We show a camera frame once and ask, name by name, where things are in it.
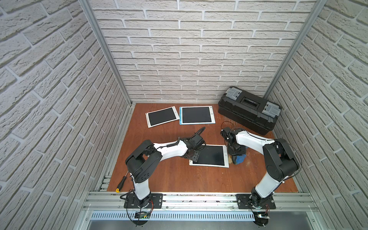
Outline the blue microfiber cleaning mitt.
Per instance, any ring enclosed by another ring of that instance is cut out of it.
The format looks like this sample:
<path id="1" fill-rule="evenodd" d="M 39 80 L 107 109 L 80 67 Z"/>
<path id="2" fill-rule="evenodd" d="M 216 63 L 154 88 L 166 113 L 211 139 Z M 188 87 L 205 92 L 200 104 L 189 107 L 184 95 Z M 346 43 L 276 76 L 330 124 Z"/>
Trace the blue microfiber cleaning mitt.
<path id="1" fill-rule="evenodd" d="M 238 165 L 244 162 L 246 159 L 246 154 L 243 155 L 232 155 L 232 162 L 234 165 Z"/>

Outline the white drawing tablet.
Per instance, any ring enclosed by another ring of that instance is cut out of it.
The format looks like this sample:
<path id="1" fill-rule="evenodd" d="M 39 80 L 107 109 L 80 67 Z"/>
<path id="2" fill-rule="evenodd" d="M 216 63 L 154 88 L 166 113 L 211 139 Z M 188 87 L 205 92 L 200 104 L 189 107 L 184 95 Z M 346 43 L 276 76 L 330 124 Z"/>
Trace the white drawing tablet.
<path id="1" fill-rule="evenodd" d="M 200 151 L 197 162 L 190 160 L 189 165 L 229 168 L 227 147 L 225 145 L 207 145 Z"/>
<path id="2" fill-rule="evenodd" d="M 148 128 L 179 120 L 175 106 L 148 112 L 145 114 Z"/>

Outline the blue-edged drawing tablet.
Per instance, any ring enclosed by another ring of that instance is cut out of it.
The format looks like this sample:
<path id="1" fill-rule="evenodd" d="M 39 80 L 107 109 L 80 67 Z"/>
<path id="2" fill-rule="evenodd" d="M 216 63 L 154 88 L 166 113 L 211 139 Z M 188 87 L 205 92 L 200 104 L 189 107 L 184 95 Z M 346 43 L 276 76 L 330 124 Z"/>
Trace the blue-edged drawing tablet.
<path id="1" fill-rule="evenodd" d="M 182 106 L 179 108 L 180 125 L 215 124 L 212 106 Z"/>

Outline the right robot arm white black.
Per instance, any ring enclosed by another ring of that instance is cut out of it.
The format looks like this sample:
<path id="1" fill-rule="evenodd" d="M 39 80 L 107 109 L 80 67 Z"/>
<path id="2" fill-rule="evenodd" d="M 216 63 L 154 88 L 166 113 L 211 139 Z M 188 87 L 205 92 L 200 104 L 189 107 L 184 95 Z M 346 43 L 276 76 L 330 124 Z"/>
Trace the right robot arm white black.
<path id="1" fill-rule="evenodd" d="M 267 139 L 242 128 L 225 127 L 220 132 L 228 146 L 233 164 L 244 161 L 247 151 L 253 149 L 264 156 L 266 173 L 252 189 L 249 203 L 259 209 L 274 191 L 300 168 L 300 162 L 284 139 Z"/>

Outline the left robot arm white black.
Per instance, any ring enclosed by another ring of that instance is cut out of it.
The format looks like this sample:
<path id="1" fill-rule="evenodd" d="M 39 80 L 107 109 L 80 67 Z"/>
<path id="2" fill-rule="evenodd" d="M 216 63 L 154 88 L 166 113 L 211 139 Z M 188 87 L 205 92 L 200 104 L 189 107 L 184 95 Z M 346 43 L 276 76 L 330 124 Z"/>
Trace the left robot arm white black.
<path id="1" fill-rule="evenodd" d="M 197 162 L 200 151 L 206 147 L 201 137 L 202 127 L 189 138 L 178 138 L 169 143 L 142 142 L 126 159 L 128 172 L 133 178 L 134 195 L 139 201 L 146 201 L 150 195 L 149 178 L 161 161 L 181 157 Z"/>

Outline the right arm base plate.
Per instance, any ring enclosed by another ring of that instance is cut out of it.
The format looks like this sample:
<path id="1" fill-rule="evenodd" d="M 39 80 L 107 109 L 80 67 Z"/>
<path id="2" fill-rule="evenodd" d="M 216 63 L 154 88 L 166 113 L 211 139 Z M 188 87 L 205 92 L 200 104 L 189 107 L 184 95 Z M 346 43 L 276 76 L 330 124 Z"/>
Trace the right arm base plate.
<path id="1" fill-rule="evenodd" d="M 236 194 L 238 209 L 276 209 L 272 195 L 261 198 L 257 194 Z"/>

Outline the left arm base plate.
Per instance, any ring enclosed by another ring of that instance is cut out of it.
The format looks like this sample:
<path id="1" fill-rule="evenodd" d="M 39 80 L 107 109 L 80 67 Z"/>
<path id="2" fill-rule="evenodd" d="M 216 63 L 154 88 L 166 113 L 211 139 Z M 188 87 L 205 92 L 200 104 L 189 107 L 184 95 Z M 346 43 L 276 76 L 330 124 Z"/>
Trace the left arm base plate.
<path id="1" fill-rule="evenodd" d="M 143 200 L 139 200 L 135 193 L 129 193 L 125 197 L 125 209 L 161 209 L 163 203 L 163 194 L 150 193 Z"/>

